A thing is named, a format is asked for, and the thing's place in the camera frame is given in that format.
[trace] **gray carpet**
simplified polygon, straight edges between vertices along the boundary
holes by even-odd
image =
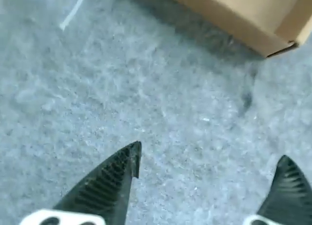
[[[279,157],[312,180],[312,40],[261,60],[172,0],[0,0],[0,223],[143,144],[128,225],[241,224]]]

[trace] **brown cardboard box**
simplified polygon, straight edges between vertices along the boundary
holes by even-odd
[[[302,45],[312,30],[312,0],[177,0],[264,57]]]

